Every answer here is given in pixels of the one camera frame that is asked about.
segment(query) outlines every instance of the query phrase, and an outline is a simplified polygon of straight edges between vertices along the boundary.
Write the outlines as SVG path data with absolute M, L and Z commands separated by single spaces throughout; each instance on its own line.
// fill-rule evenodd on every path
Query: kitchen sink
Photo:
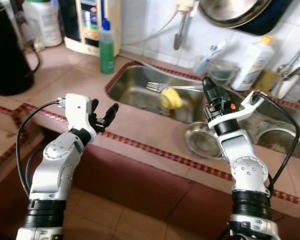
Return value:
M 177 89 L 183 106 L 177 109 L 165 109 L 160 103 L 160 93 L 146 88 L 147 82 L 157 82 L 174 86 L 195 86 L 198 81 L 182 80 L 167 76 L 146 66 L 134 65 L 128 67 L 119 76 L 108 91 L 115 101 L 143 109 L 158 115 L 163 115 L 184 123 L 202 120 L 204 117 L 204 94 L 201 92 Z
M 237 106 L 244 98 L 234 91 L 227 91 L 227 94 Z M 300 110 L 288 106 L 281 107 L 294 118 L 300 127 Z M 286 153 L 290 149 L 296 132 L 291 122 L 266 101 L 256 112 L 248 119 L 241 121 L 240 124 L 247 131 L 254 144 L 281 153 Z M 293 156 L 300 158 L 300 140 Z
M 184 123 L 193 123 L 204 119 L 205 96 L 201 92 L 176 89 L 183 101 L 177 109 L 164 109 L 160 103 L 160 93 L 146 88 L 147 82 L 156 82 L 173 86 L 197 86 L 197 80 L 185 80 L 162 74 L 142 65 L 133 65 L 125 69 L 107 91 L 115 101 L 138 109 L 169 117 Z M 227 89 L 231 100 L 240 106 L 244 96 Z M 282 106 L 300 126 L 300 110 Z M 252 143 L 286 153 L 294 138 L 295 128 L 275 107 L 264 102 L 248 119 L 240 122 Z M 300 158 L 300 141 L 293 153 Z

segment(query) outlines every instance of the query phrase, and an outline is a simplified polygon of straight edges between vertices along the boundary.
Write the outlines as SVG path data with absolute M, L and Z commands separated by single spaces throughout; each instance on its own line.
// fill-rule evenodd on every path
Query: black cable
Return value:
M 30 180 L 30 169 L 31 169 L 31 164 L 34 161 L 35 157 L 41 153 L 44 150 L 44 147 L 41 147 L 39 149 L 37 149 L 36 151 L 34 151 L 31 156 L 28 159 L 28 162 L 26 163 L 26 168 L 25 168 L 25 182 L 26 182 L 26 186 L 28 187 L 28 189 L 31 189 L 31 180 Z
M 16 165 L 17 165 L 17 168 L 18 168 L 18 173 L 19 173 L 19 177 L 20 177 L 20 181 L 21 181 L 21 184 L 22 184 L 22 187 L 25 191 L 25 194 L 29 197 L 29 193 L 30 193 L 30 189 L 28 188 L 27 186 L 27 183 L 26 183 L 26 180 L 25 180 L 25 177 L 24 177 L 24 173 L 22 171 L 22 165 L 21 165 L 21 157 L 20 157 L 20 135 L 21 135 L 21 132 L 23 130 L 23 128 L 25 127 L 25 125 L 27 124 L 27 122 L 37 113 L 39 112 L 40 110 L 50 106 L 50 105 L 53 105 L 53 104 L 58 104 L 59 102 L 58 101 L 51 101 L 51 102 L 48 102 L 44 105 L 42 105 L 41 107 L 37 108 L 36 110 L 34 110 L 32 113 L 30 113 L 29 116 L 26 117 L 26 119 L 23 121 L 23 123 L 21 123 L 17 133 L 16 133 L 16 141 L 15 141 L 15 154 L 16 154 Z
M 228 233 L 230 232 L 230 228 L 227 227 L 223 232 L 215 240 L 222 240 Z
M 292 156 L 292 154 L 295 151 L 295 148 L 299 142 L 299 138 L 300 138 L 300 127 L 297 124 L 297 122 L 293 119 L 293 117 L 287 113 L 281 106 L 279 106 L 277 103 L 275 103 L 272 99 L 270 99 L 269 97 L 267 97 L 266 95 L 262 94 L 259 91 L 256 91 L 255 94 L 257 94 L 258 96 L 260 96 L 261 98 L 263 98 L 264 100 L 266 100 L 269 104 L 273 105 L 276 109 L 278 109 L 293 125 L 295 128 L 295 136 L 292 142 L 292 145 L 288 151 L 288 153 L 286 154 L 280 168 L 278 169 L 278 171 L 276 172 L 276 174 L 273 177 L 272 180 L 272 186 L 274 186 L 274 184 L 276 183 L 276 181 L 278 180 L 278 178 L 280 177 L 281 173 L 283 172 L 284 168 L 286 167 L 290 157 Z
M 35 69 L 32 70 L 32 73 L 35 73 L 40 67 L 41 61 L 40 61 L 39 54 L 37 53 L 35 46 L 33 44 L 31 44 L 31 49 L 33 50 L 34 54 L 36 55 L 36 58 L 38 59 L 38 64 L 36 65 Z
M 268 173 L 268 179 L 269 179 L 269 186 L 267 187 L 269 192 L 270 192 L 270 197 L 272 197 L 272 195 L 274 194 L 274 180 L 272 179 L 272 176 L 270 175 L 270 173 Z

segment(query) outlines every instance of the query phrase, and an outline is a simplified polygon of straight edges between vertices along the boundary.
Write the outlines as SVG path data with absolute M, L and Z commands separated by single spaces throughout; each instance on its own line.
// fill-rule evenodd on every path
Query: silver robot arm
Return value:
M 94 113 L 98 100 L 69 93 L 59 99 L 65 108 L 69 132 L 64 132 L 43 150 L 43 160 L 36 168 L 29 194 L 28 213 L 16 240 L 62 240 L 66 202 L 73 174 L 88 143 L 115 118 L 115 103 L 104 118 Z
M 230 239 L 280 240 L 277 224 L 271 216 L 271 193 L 266 187 L 268 168 L 255 155 L 247 132 L 238 123 L 251 116 L 264 100 L 251 92 L 237 110 L 229 98 L 220 94 L 209 77 L 205 77 L 202 83 L 208 101 L 204 108 L 208 127 L 215 130 L 217 143 L 235 181 L 232 215 L 228 222 Z

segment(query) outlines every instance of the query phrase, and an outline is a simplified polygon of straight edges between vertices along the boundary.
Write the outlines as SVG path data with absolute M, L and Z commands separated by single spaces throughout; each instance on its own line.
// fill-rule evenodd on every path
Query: black kettle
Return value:
M 34 74 L 23 51 L 5 7 L 0 3 L 0 95 L 22 93 L 34 83 Z

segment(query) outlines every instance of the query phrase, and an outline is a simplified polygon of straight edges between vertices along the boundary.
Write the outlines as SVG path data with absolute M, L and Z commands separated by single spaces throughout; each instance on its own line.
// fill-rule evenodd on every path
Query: green bottle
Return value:
M 115 34 L 110 29 L 110 22 L 102 20 L 102 30 L 99 31 L 100 67 L 104 74 L 115 71 Z

